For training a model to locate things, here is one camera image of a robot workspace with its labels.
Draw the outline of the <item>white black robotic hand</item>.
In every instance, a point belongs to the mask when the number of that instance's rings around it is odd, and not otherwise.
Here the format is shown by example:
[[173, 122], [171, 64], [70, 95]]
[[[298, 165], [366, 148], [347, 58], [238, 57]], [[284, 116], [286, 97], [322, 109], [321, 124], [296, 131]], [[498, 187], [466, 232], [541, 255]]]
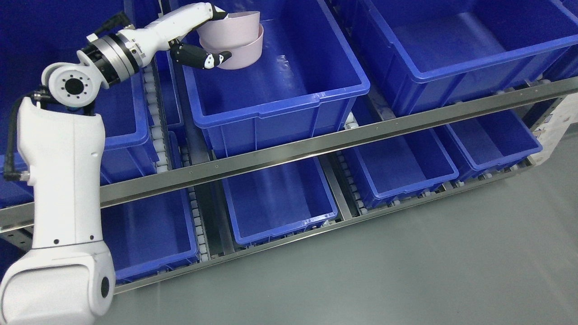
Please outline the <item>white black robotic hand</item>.
[[136, 45], [143, 64], [150, 62], [148, 57], [158, 51], [168, 51], [178, 64], [210, 70], [228, 61], [233, 54], [227, 50], [211, 53], [183, 43], [182, 38], [208, 21], [223, 20], [227, 15], [212, 3], [193, 3], [171, 11], [144, 28], [125, 30], [122, 34]]

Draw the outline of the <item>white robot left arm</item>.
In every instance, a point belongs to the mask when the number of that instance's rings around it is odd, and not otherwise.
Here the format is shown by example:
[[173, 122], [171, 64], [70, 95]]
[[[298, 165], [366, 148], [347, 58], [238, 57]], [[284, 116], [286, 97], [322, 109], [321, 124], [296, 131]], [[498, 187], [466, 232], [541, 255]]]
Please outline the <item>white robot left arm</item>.
[[95, 99], [150, 64], [173, 39], [227, 16], [209, 3], [197, 8], [198, 22], [184, 28], [159, 19], [89, 36], [79, 63], [49, 65], [41, 88], [16, 102], [3, 175], [33, 187], [34, 230], [30, 251], [1, 282], [3, 325], [93, 325], [109, 310], [116, 274], [101, 223], [105, 127]]

